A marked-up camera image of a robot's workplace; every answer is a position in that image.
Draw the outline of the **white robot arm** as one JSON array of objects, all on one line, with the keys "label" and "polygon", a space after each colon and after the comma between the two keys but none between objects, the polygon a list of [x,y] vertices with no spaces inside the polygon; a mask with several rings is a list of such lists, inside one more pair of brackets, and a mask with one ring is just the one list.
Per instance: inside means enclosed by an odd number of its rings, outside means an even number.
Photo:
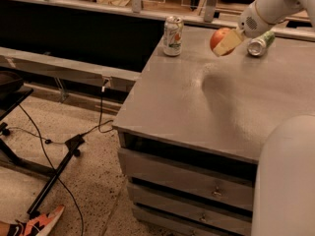
[{"label": "white robot arm", "polygon": [[[212,51],[224,56],[244,37],[257,37],[285,17],[306,11],[315,24],[315,0],[255,0],[236,29]],[[315,117],[292,117],[263,145],[257,168],[251,236],[315,236]]]}]

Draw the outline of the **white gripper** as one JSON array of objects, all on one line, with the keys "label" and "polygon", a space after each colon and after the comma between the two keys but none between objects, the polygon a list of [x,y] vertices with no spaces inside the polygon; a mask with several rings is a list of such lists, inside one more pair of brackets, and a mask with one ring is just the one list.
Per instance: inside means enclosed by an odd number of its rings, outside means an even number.
[{"label": "white gripper", "polygon": [[274,25],[261,18],[256,3],[251,3],[240,15],[239,29],[218,29],[212,35],[212,51],[218,56],[231,53],[244,40],[244,34],[249,38],[255,38]]}]

